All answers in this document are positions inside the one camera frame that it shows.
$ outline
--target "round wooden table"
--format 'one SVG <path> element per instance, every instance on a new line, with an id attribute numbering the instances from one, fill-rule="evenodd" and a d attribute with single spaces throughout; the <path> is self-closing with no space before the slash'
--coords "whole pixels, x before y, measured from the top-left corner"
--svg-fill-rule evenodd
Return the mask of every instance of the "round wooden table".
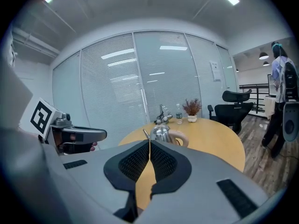
<path id="1" fill-rule="evenodd" d="M 146 139 L 142 129 L 150 133 L 154 126 L 154 123 L 151 123 L 134 130 L 119 145 Z M 187 118 L 183 118 L 183 123 L 180 125 L 177 124 L 176 119 L 171 119 L 168 126 L 170 129 L 183 132 L 189 138 L 188 148 L 213 154 L 243 172 L 245 166 L 244 147 L 239 137 L 230 128 L 203 118 L 197 119 L 195 123 L 189 123 Z M 154 168 L 149 160 L 136 183 L 136 200 L 139 208 L 144 210 L 150 203 L 151 187 L 155 183 Z"/>

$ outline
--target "chair headrest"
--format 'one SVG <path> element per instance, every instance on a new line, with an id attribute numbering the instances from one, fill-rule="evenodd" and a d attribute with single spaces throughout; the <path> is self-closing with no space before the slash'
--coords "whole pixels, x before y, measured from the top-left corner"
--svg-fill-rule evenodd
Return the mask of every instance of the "chair headrest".
<path id="1" fill-rule="evenodd" d="M 249 100 L 251 92 L 251 89 L 244 93 L 224 91 L 222 99 L 226 102 L 244 102 L 246 100 Z"/>

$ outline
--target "black hair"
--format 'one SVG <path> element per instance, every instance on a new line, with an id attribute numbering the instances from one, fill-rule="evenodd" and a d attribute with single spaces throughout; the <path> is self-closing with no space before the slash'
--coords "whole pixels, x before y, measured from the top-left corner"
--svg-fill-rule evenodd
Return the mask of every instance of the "black hair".
<path id="1" fill-rule="evenodd" d="M 278 42 L 272 42 L 271 43 L 271 47 L 273 47 L 274 44 L 279 44 L 279 43 Z M 279 57 L 279 56 L 288 57 L 288 55 L 285 52 L 285 50 L 282 47 L 278 46 L 278 45 L 276 45 L 275 47 L 273 47 L 272 51 L 273 51 L 273 55 L 274 55 L 275 59 L 277 57 Z"/>

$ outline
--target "chair armrest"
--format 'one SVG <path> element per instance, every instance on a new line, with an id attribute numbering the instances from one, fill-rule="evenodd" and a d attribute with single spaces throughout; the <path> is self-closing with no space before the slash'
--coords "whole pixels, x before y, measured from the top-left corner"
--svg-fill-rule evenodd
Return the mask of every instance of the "chair armrest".
<path id="1" fill-rule="evenodd" d="M 209 110 L 209 112 L 213 112 L 214 110 L 213 110 L 213 107 L 211 106 L 211 105 L 208 105 L 207 106 L 207 109 Z"/>

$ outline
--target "black pendant light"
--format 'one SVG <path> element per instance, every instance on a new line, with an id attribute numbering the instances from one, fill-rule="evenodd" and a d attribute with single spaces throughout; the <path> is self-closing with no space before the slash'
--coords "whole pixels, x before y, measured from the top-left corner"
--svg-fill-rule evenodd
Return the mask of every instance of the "black pendant light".
<path id="1" fill-rule="evenodd" d="M 261 52 L 261 54 L 260 54 L 260 60 L 264 60 L 264 59 L 267 59 L 269 56 L 268 56 L 268 54 L 266 53 L 266 52 Z"/>

